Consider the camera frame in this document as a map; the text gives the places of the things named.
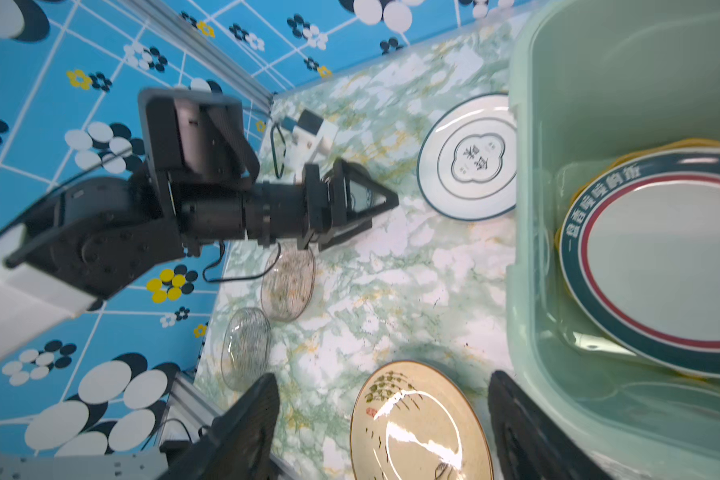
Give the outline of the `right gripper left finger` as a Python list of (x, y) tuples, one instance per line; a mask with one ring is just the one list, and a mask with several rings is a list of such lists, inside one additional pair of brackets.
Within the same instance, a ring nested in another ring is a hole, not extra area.
[(169, 452), (163, 479), (278, 479), (281, 468), (271, 455), (280, 409), (276, 378), (259, 377), (226, 411), (179, 373), (169, 396), (169, 411), (188, 423), (189, 445)]

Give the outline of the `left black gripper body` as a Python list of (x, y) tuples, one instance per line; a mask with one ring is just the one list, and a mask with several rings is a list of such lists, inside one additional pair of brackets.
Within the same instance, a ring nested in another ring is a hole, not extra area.
[(305, 222), (299, 237), (299, 249), (316, 243), (319, 251), (341, 245), (348, 240), (348, 163), (335, 161), (322, 177), (320, 168), (307, 164), (303, 168)]

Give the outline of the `green red rim white plate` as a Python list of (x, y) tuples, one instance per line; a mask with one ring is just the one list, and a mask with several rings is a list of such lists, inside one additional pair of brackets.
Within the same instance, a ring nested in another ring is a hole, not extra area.
[(720, 378), (720, 149), (603, 172), (568, 210), (559, 263), (586, 316), (632, 352)]

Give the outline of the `light green plastic bin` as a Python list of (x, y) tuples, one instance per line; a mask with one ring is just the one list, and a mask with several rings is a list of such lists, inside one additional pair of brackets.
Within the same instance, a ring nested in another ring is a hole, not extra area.
[(608, 475), (720, 479), (720, 1), (553, 1), (510, 63), (515, 377)]

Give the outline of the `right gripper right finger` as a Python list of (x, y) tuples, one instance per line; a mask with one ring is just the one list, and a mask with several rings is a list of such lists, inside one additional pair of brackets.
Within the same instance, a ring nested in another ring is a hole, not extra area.
[(504, 371), (491, 375), (488, 408), (499, 465), (506, 479), (609, 477)]

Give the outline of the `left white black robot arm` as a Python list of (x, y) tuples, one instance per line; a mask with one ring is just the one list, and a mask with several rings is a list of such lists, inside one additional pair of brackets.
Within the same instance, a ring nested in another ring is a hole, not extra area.
[(259, 182), (242, 103), (149, 88), (138, 97), (146, 163), (129, 178), (84, 171), (0, 230), (0, 362), (152, 268), (233, 240), (326, 250), (397, 207), (357, 164), (307, 164), (296, 184)]

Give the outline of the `beige bamboo print plate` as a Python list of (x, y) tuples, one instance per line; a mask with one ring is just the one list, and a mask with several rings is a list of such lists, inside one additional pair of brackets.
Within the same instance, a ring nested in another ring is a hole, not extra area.
[(404, 360), (373, 372), (350, 427), (356, 479), (492, 479), (490, 447), (470, 403), (443, 373)]

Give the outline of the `white plate cloud emblem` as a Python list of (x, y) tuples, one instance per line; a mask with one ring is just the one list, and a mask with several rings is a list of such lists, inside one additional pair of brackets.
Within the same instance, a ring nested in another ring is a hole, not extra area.
[(506, 94), (458, 104), (431, 128), (417, 161), (417, 181), (439, 214), (476, 222), (516, 206), (517, 130)]

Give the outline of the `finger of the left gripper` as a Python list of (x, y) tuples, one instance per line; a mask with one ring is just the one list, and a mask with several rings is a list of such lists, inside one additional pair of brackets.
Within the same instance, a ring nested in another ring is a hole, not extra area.
[(335, 227), (340, 231), (372, 224), (399, 205), (398, 195), (373, 180), (360, 164), (335, 161)]

